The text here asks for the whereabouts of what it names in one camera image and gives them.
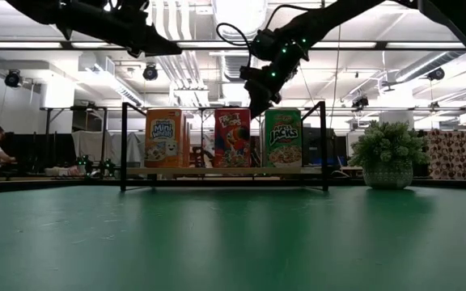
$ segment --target mini-wheats cereal box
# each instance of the mini-wheats cereal box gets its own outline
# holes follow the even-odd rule
[[[214,167],[250,167],[251,113],[243,108],[215,110]]]
[[[180,109],[149,109],[146,113],[146,167],[182,167],[184,117]]]
[[[301,167],[301,112],[294,108],[267,110],[262,124],[262,146],[264,167]]]

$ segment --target green cereal box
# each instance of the green cereal box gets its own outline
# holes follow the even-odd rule
[[[264,167],[302,166],[301,111],[273,108],[262,124]]]

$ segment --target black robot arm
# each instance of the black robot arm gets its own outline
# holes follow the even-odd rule
[[[278,92],[296,72],[301,59],[308,61],[308,50],[332,29],[385,0],[337,0],[326,8],[309,10],[287,25],[270,31],[259,31],[251,43],[252,54],[271,61],[261,70],[242,67],[240,77],[251,97],[251,118],[279,103]],[[395,0],[418,9],[431,20],[447,26],[466,46],[466,0]]]
[[[154,25],[146,25],[149,0],[6,0],[41,24],[55,24],[69,40],[73,31],[127,48],[130,55],[180,54],[176,43],[164,39]]]

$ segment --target green leafy plant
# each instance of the green leafy plant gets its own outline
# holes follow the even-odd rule
[[[429,162],[429,156],[422,152],[426,139],[409,130],[407,123],[394,124],[372,121],[365,135],[352,144],[354,156],[351,166],[370,168],[380,162],[390,167],[407,167],[412,163]]]

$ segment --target green table surface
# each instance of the green table surface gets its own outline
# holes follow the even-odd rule
[[[0,290],[466,291],[466,191],[0,193]]]

